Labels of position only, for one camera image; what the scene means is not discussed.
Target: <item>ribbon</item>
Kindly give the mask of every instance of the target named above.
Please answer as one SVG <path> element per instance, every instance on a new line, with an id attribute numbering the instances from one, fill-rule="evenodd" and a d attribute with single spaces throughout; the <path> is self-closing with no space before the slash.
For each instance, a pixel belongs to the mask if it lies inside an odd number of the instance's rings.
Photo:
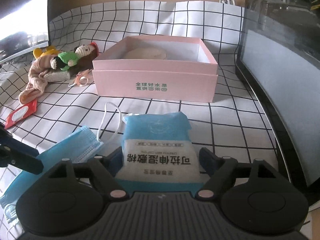
<path id="1" fill-rule="evenodd" d="M 73 87 L 74 85 L 77 85 L 79 87 L 84 87 L 88 84 L 89 78 L 91 75 L 89 73 L 91 72 L 91 69 L 87 69 L 84 71 L 80 71 L 77 75 L 76 78 L 68 85 L 68 87 Z M 80 81 L 86 79 L 86 83 L 82 84 Z"/>

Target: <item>mask ear loop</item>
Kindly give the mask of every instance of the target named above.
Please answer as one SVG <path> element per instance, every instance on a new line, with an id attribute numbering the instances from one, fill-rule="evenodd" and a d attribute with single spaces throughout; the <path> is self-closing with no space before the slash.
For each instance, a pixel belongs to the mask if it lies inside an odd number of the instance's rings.
<path id="1" fill-rule="evenodd" d="M 110 137 L 110 139 L 108 141 L 106 141 L 105 143 L 109 143 L 118 133 L 119 129 L 120 129 L 120 125 L 121 125 L 121 121 L 122 121 L 122 112 L 121 110 L 119 109 L 118 106 L 116 106 L 114 103 L 111 103 L 111 102 L 107 102 L 105 105 L 104 105 L 104 115 L 103 115 L 103 118 L 101 120 L 101 123 L 100 123 L 100 126 L 99 126 L 99 129 L 98 129 L 98 132 L 97 132 L 97 141 L 100 141 L 100 132 L 101 132 L 101 127 L 103 125 L 103 122 L 104 122 L 104 118 L 106 117 L 106 113 L 107 113 L 107 104 L 110 104 L 110 105 L 113 105 L 119 112 L 119 123 L 118 123 L 118 128 L 117 130 L 115 131 L 115 133 Z"/>
<path id="2" fill-rule="evenodd" d="M 8 205 L 6 205 L 6 206 L 4 207 L 4 210 L 6 210 L 6 208 L 8 208 L 9 206 L 16 206 L 16 205 L 15 205 L 15 204 L 8 204 Z M 19 219 L 18 219 L 18 218 L 16 218 L 16 219 L 12 222 L 12 226 L 7 230 L 7 233 L 6 233 L 6 238 L 7 238 L 7 240 L 9 240 L 8 234 L 10 233 L 10 230 L 11 230 L 12 228 L 14 228 L 18 223 L 19 223 Z"/>

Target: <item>grid tablecloth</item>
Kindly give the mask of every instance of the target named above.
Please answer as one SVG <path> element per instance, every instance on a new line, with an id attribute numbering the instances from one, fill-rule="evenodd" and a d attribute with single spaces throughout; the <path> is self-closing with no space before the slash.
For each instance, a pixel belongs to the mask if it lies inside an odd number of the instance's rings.
<path id="1" fill-rule="evenodd" d="M 39 97 L 37 111 L 10 129 L 14 137 L 42 152 L 86 125 L 97 132 L 104 104 L 111 101 L 126 113 L 165 114 L 182 111 L 189 119 L 190 139 L 217 156 L 231 156 L 240 162 L 262 158 L 277 168 L 274 134 L 260 103 L 251 89 L 235 75 L 235 56 L 240 41 L 243 8 L 215 2 L 107 2 L 72 9 L 50 22 L 52 44 L 73 50 L 80 44 L 96 42 L 102 53 L 129 35 L 163 34 L 203 39 L 217 62 L 218 83 L 212 103 L 187 101 L 109 98 L 97 95 L 95 84 L 68 87 L 53 83 Z M 28 82 L 33 59 L 27 54 L 3 65 L 0 71 L 0 120 L 19 107 L 18 95 Z M 107 108 L 100 134 L 106 141 L 115 132 L 119 114 Z M 105 154 L 120 146 L 124 123 Z M 0 168 L 0 192 L 20 172 L 10 166 Z M 0 239 L 9 227 L 0 214 Z M 9 237 L 19 235 L 14 229 Z"/>

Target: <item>pink cardboard box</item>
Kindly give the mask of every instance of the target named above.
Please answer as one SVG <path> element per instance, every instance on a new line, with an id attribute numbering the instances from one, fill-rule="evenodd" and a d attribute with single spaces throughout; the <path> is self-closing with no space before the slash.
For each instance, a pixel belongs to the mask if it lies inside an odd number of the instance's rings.
<path id="1" fill-rule="evenodd" d="M 167 59 L 123 59 L 140 47 L 165 50 Z M 129 36 L 93 60 L 98 95 L 212 102 L 218 64 L 201 39 Z"/>

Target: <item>yellow cable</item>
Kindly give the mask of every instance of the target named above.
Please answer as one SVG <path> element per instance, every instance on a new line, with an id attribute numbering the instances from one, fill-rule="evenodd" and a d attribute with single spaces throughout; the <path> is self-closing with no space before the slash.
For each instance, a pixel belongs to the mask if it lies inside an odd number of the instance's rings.
<path id="1" fill-rule="evenodd" d="M 315 3 L 315 2 L 317 2 L 317 1 L 319 1 L 319 0 L 314 0 L 312 3 Z"/>
<path id="2" fill-rule="evenodd" d="M 315 9 L 318 9 L 318 8 L 320 8 L 320 4 L 311 6 L 310 10 L 315 10 Z"/>

